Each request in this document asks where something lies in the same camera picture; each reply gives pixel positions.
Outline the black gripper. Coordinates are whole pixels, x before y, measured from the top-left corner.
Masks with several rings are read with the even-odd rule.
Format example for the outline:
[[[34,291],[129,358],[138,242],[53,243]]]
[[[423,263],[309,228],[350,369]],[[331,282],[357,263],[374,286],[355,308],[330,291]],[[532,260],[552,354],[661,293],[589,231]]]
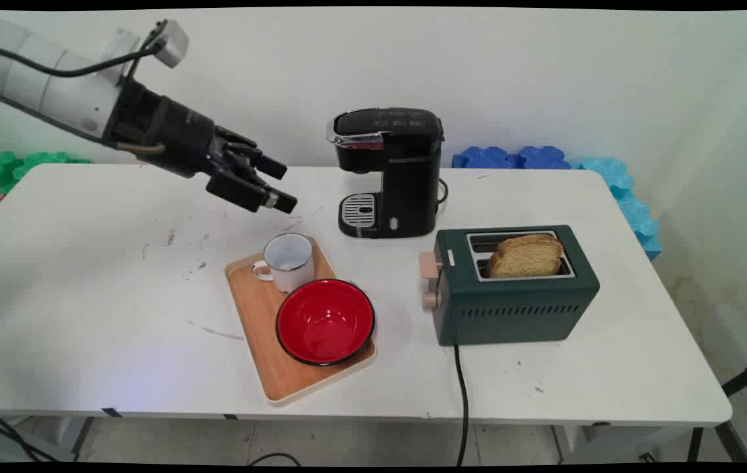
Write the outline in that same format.
[[[220,138],[224,164],[209,177],[207,192],[249,212],[269,208],[291,214],[298,204],[297,197],[260,177],[264,173],[283,179],[287,167],[262,152],[255,141],[133,79],[119,93],[108,131],[109,141],[126,144],[141,161],[187,179],[214,171],[208,153],[214,137]]]

